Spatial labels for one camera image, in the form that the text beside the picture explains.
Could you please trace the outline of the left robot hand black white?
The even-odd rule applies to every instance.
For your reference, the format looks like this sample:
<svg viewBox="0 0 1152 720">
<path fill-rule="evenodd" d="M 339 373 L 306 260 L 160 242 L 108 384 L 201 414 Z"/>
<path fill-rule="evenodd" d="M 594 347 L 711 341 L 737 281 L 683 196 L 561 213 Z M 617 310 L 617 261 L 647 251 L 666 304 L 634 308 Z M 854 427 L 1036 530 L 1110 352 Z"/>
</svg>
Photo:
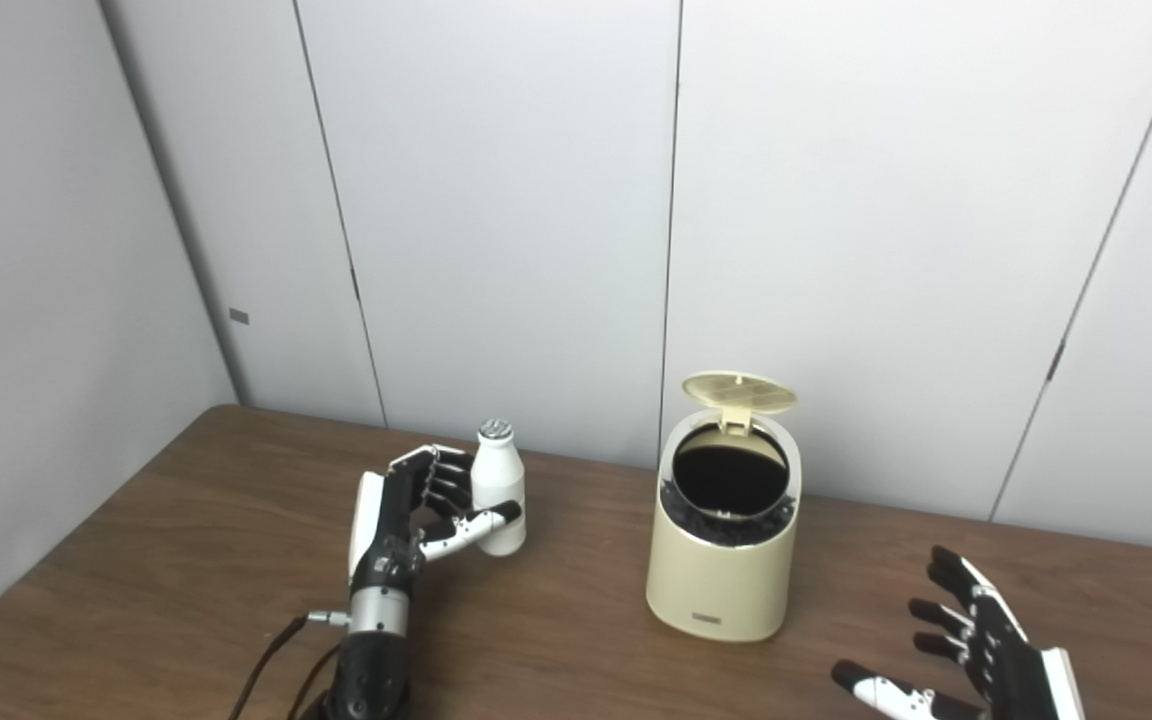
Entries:
<svg viewBox="0 0 1152 720">
<path fill-rule="evenodd" d="M 475 509 L 472 461 L 458 448 L 422 445 L 384 473 L 362 475 L 349 539 L 351 594 L 372 588 L 411 594 L 429 562 L 524 518 L 515 498 Z"/>
</svg>

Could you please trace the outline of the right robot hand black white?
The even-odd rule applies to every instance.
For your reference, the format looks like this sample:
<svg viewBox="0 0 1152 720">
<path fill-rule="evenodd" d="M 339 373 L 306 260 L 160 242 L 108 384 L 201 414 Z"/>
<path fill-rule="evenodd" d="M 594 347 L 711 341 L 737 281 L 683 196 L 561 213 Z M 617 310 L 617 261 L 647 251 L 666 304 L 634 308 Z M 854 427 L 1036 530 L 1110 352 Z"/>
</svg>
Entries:
<svg viewBox="0 0 1152 720">
<path fill-rule="evenodd" d="M 914 646 L 954 661 L 967 674 L 973 702 L 919 688 L 842 659 L 831 679 L 855 700 L 888 719 L 1083 719 L 1071 660 L 1064 647 L 1030 643 L 1005 594 L 968 559 L 941 544 L 931 550 L 929 579 L 963 609 L 914 598 L 908 611 L 943 634 L 916 632 Z"/>
</svg>

